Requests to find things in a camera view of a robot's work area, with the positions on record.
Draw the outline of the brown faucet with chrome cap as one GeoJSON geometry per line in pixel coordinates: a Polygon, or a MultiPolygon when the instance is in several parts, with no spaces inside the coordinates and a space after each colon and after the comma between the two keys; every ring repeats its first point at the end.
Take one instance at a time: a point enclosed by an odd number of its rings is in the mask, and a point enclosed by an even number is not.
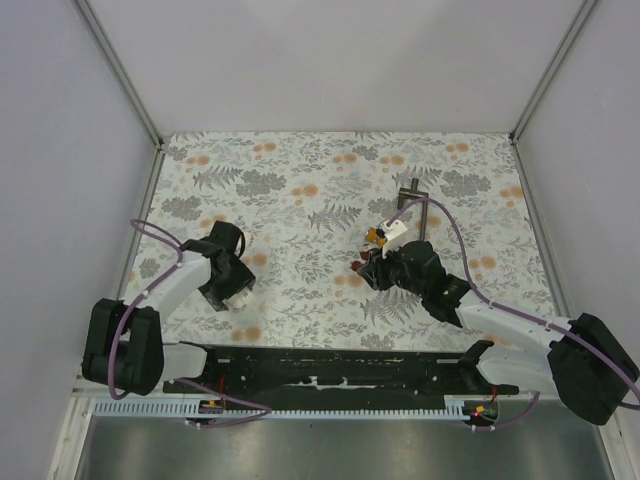
{"type": "Polygon", "coordinates": [[[350,263],[350,269],[357,272],[369,262],[370,256],[370,250],[360,251],[358,257],[350,263]]]}

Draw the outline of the white pipe elbow fitting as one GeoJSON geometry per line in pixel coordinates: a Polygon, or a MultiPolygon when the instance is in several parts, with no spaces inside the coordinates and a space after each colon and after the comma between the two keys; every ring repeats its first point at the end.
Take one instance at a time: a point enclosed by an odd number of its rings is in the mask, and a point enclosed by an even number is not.
{"type": "Polygon", "coordinates": [[[229,310],[241,310],[250,304],[252,300],[253,292],[245,288],[226,299],[224,303],[229,310]]]}

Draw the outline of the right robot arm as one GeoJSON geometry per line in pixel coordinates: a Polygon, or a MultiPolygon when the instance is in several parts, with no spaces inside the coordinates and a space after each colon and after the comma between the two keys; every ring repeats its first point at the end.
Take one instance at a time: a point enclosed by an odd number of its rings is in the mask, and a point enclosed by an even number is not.
{"type": "Polygon", "coordinates": [[[364,251],[351,268],[374,290],[397,287],[419,297],[440,322],[502,339],[469,349],[472,360],[457,371],[469,393],[491,384],[514,386],[555,397],[601,426],[639,388],[637,365],[601,319],[583,313],[545,320],[484,299],[468,281],[446,271],[428,242],[412,241],[391,252],[364,251]]]}

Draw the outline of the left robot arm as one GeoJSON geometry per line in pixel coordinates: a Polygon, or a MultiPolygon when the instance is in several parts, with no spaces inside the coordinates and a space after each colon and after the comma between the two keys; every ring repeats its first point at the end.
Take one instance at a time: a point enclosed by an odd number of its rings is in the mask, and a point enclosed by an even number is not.
{"type": "Polygon", "coordinates": [[[194,292],[216,311],[238,310],[249,303],[256,277],[241,260],[246,236],[234,224],[217,221],[207,236],[180,244],[147,221],[131,224],[168,245],[177,258],[132,300],[102,298],[96,302],[82,377],[106,386],[115,400],[130,393],[147,395],[158,384],[181,378],[198,392],[210,392],[220,381],[218,365],[207,360],[202,346],[164,342],[162,322],[194,292]]]}

